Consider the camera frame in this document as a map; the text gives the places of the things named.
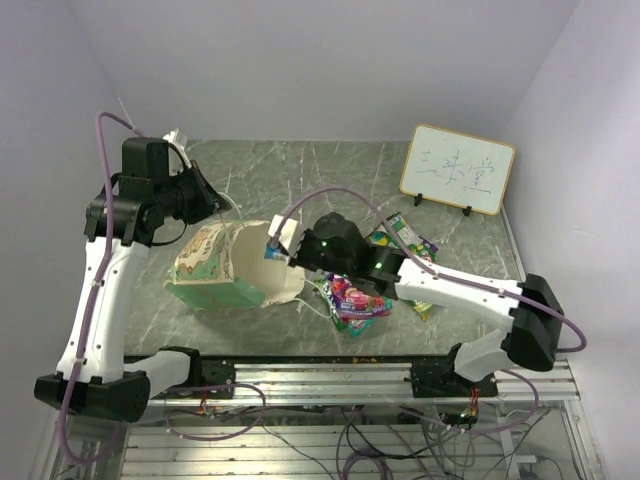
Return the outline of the yellow green Fox's packet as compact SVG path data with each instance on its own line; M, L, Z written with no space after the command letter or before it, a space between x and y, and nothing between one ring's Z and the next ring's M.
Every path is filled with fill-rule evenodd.
M314 280L312 284L326 304L328 309L328 318L331 320L333 326L338 332L345 331L347 329L347 323L338 313L336 303L332 297L329 281L326 279Z
M422 321L427 321L433 305L427 302L406 300L405 303L418 315Z

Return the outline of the purple berries Fox's packet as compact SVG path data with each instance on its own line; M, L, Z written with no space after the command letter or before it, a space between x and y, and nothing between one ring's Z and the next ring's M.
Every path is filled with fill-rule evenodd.
M329 298L343 319L377 318L391 312L393 304L390 299L365 294L346 277L329 274L327 286Z

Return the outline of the small blue item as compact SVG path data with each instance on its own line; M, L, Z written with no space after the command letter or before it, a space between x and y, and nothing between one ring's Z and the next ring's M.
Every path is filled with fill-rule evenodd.
M267 245L264 253L264 258L267 260L274 261L288 261L288 255L285 251L283 251L280 247L274 247L272 245Z

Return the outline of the green printed paper bag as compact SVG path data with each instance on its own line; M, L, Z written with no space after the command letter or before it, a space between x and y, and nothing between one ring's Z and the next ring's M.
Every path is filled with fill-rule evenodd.
M164 287L195 310L265 308L297 301L305 271L265 256L270 222L216 220L203 225L176 256Z

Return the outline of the green Fox's candy packet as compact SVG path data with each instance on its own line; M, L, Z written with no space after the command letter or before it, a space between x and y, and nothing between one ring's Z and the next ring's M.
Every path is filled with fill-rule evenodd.
M386 218L386 222L396 235L404 242L406 247L412 252L419 254L421 237L405 220L404 216L397 212ZM367 240L378 246L400 248L400 244L396 241L395 237L391 235L385 226L380 223L368 236Z

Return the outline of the purple Fox's candy packet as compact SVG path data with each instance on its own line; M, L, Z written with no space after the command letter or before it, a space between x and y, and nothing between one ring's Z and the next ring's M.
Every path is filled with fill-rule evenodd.
M424 238L421 239L419 253L431 263L437 262L438 247Z

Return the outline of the teal red Fox's packet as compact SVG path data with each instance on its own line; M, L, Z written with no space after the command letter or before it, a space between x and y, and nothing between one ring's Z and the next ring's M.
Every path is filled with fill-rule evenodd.
M345 321L346 329L352 338L357 338L374 323L373 318L368 319L348 319Z

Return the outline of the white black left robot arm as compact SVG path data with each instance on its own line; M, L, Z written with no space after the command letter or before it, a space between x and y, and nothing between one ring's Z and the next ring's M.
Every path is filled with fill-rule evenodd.
M188 159L178 131L122 144L118 192L100 192L87 206L83 287L69 341L54 373L36 379L34 396L90 418L134 423L150 398L172 388L192 397L203 387L197 350L163 347L126 363L124 341L131 297L168 218L185 226L230 210Z

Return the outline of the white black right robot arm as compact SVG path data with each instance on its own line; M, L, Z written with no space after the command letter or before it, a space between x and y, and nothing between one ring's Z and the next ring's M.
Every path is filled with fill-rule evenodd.
M451 348L440 373L448 393L463 395L476 382L512 366L536 372L553 369L561 308L544 278L499 280L438 266L370 243L353 222L335 212L312 228L292 219L272 226L270 233L288 254L291 267L338 275L371 296L459 310L492 326L483 337Z

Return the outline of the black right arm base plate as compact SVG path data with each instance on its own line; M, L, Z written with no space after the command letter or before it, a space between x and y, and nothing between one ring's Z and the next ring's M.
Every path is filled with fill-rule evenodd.
M444 356L425 357L412 363L404 377L414 398L463 398L478 393L481 398L496 397L495 376L489 374L478 382L466 380L453 372Z

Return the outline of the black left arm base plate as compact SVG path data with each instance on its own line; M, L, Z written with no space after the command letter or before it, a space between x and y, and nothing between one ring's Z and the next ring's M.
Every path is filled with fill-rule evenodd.
M229 400L234 394L235 381L236 369L230 361L204 359L198 380L188 380L185 384L171 387L166 395Z

